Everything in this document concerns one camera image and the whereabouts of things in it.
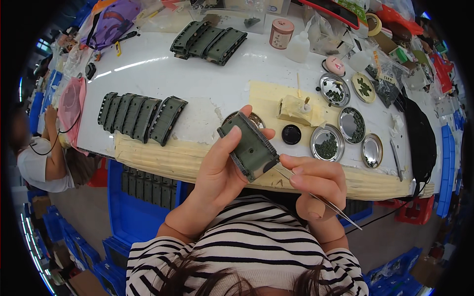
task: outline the floor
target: floor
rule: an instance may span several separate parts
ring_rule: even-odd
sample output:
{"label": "floor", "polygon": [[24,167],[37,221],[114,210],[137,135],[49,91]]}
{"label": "floor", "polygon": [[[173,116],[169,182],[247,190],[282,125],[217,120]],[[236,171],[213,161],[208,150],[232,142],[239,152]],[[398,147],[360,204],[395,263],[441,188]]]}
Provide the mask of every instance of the floor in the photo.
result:
{"label": "floor", "polygon": [[[50,193],[49,196],[63,217],[104,259],[102,240],[112,236],[107,189],[82,186],[61,193]],[[392,210],[375,206],[371,217],[357,223],[363,225]],[[393,216],[391,214],[365,226],[363,231],[356,230],[347,235],[350,250],[359,259],[363,273],[387,263],[413,246],[422,247],[427,252],[441,223],[441,218],[435,212],[425,225],[396,222]]]}

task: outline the glue bottle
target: glue bottle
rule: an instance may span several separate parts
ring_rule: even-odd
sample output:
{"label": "glue bottle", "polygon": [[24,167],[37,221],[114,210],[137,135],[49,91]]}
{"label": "glue bottle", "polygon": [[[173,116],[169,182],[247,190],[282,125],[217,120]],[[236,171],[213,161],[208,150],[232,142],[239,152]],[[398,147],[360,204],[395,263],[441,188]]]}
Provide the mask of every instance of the glue bottle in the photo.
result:
{"label": "glue bottle", "polygon": [[306,57],[310,52],[310,41],[308,40],[308,29],[311,26],[311,21],[307,23],[306,28],[299,35],[293,36],[288,43],[288,47],[285,50],[285,55],[292,61],[297,63],[304,63]]}

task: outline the red phone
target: red phone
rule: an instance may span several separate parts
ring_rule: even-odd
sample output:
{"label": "red phone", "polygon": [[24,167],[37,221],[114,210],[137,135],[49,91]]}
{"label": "red phone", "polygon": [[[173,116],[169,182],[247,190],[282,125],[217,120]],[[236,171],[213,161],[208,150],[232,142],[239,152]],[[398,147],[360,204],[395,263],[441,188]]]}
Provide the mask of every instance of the red phone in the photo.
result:
{"label": "red phone", "polygon": [[348,10],[331,0],[298,0],[299,2],[309,5],[317,10],[321,10],[332,17],[337,18],[341,22],[350,26],[351,28],[359,29],[359,18],[355,13]]}

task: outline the masking tape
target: masking tape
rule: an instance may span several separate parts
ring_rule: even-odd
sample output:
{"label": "masking tape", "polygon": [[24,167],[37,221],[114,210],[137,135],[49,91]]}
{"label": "masking tape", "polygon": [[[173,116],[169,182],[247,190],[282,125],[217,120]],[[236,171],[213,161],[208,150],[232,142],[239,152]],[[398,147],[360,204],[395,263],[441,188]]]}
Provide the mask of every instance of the masking tape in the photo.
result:
{"label": "masking tape", "polygon": [[367,19],[369,19],[369,18],[374,18],[375,19],[375,28],[373,30],[370,30],[368,35],[369,36],[375,36],[378,33],[380,33],[380,31],[382,30],[382,21],[379,19],[379,17],[376,16],[375,14],[373,14],[373,13],[366,13],[365,16],[367,17]]}

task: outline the pink mesh bag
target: pink mesh bag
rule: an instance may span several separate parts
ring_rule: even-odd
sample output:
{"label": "pink mesh bag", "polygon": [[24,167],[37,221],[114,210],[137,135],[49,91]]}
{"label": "pink mesh bag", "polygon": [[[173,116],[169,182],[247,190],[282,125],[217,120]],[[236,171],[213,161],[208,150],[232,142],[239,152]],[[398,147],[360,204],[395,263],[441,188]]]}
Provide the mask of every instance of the pink mesh bag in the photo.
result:
{"label": "pink mesh bag", "polygon": [[66,88],[61,94],[61,98],[59,99],[58,117],[63,124],[65,131],[71,129],[66,133],[71,147],[88,155],[88,152],[81,151],[77,149],[76,146],[77,134],[79,132],[79,125],[81,124],[82,107],[84,105],[85,97],[85,79],[83,77],[71,77],[71,80],[69,80],[69,83],[67,84]]}

